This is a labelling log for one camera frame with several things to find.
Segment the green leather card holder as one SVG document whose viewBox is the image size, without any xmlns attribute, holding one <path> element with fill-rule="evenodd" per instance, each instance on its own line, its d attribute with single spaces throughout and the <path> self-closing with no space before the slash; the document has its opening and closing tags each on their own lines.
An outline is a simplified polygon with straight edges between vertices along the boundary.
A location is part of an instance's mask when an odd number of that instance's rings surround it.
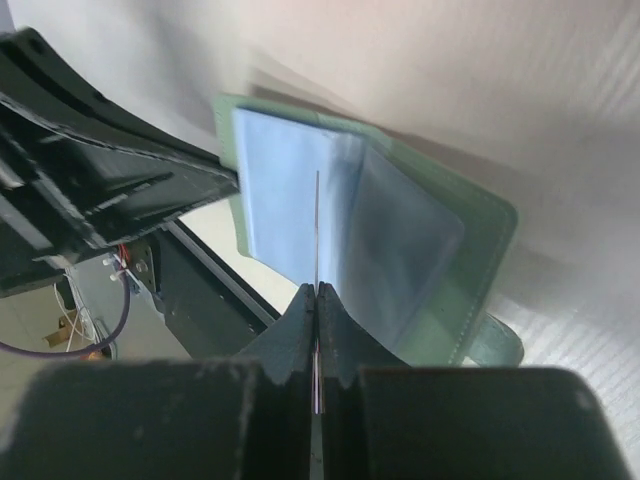
<svg viewBox="0 0 640 480">
<path fill-rule="evenodd" d="M 290 282 L 319 280 L 413 365 L 516 366 L 521 339 L 486 312 L 515 207 L 380 129 L 274 101 L 220 95 L 221 162 L 238 173 L 237 248 Z"/>
</svg>

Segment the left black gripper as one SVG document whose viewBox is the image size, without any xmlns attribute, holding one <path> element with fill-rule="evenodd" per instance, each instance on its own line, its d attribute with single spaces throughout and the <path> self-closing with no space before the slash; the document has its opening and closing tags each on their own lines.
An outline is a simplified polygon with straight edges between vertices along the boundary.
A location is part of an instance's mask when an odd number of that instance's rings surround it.
<svg viewBox="0 0 640 480">
<path fill-rule="evenodd" d="M 239 190 L 219 158 L 107 99 L 34 29 L 1 37 L 1 293 Z"/>
</svg>

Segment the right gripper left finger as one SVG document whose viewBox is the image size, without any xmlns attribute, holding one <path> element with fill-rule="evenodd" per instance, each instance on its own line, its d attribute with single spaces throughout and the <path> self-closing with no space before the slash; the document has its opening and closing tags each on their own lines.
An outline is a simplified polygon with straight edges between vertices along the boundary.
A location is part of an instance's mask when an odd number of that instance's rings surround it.
<svg viewBox="0 0 640 480">
<path fill-rule="evenodd" d="M 240 353 L 65 362 L 1 432 L 5 479 L 306 479 L 315 292 Z"/>
</svg>

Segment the black card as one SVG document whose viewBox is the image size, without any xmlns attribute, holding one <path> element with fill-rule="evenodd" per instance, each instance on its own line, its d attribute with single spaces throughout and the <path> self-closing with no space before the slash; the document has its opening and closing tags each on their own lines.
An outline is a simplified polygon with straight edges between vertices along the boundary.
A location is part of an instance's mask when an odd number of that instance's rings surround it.
<svg viewBox="0 0 640 480">
<path fill-rule="evenodd" d="M 322 405 L 322 378 L 321 359 L 319 345 L 319 320 L 317 313 L 319 293 L 319 172 L 315 174 L 314 197 L 314 348 L 313 348 L 313 412 L 320 415 L 323 412 Z"/>
</svg>

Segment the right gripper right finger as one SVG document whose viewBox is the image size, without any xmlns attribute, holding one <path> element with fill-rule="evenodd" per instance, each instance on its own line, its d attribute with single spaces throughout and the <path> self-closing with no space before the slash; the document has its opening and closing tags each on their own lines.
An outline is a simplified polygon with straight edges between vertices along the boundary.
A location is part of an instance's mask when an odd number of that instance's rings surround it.
<svg viewBox="0 0 640 480">
<path fill-rule="evenodd" d="M 593 391 L 559 368 L 411 367 L 321 283 L 328 479 L 627 479 Z"/>
</svg>

